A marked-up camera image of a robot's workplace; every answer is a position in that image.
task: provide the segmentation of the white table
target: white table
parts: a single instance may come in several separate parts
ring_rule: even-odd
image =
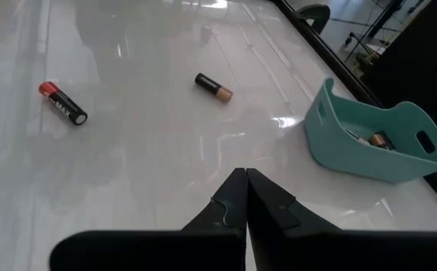
[[[302,120],[335,75],[272,3],[189,1],[0,0],[0,270],[46,270],[82,230],[180,229],[235,167],[342,228],[437,230],[424,180],[313,160]],[[199,72],[232,101],[195,86]],[[43,100],[45,80],[88,112],[83,126]]]

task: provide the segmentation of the black and red battery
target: black and red battery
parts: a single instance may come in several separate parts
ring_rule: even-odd
[[[46,97],[74,125],[81,125],[88,119],[88,114],[77,106],[53,82],[42,83],[39,86],[39,93]]]

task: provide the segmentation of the copper-top battery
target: copper-top battery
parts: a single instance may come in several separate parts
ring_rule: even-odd
[[[77,106],[53,82],[42,83],[39,86],[39,93],[45,96],[74,125],[81,125],[88,119],[88,114]]]
[[[213,81],[211,78],[202,73],[199,73],[196,76],[195,83],[208,90],[222,102],[228,102],[233,96],[233,92],[231,90]]]

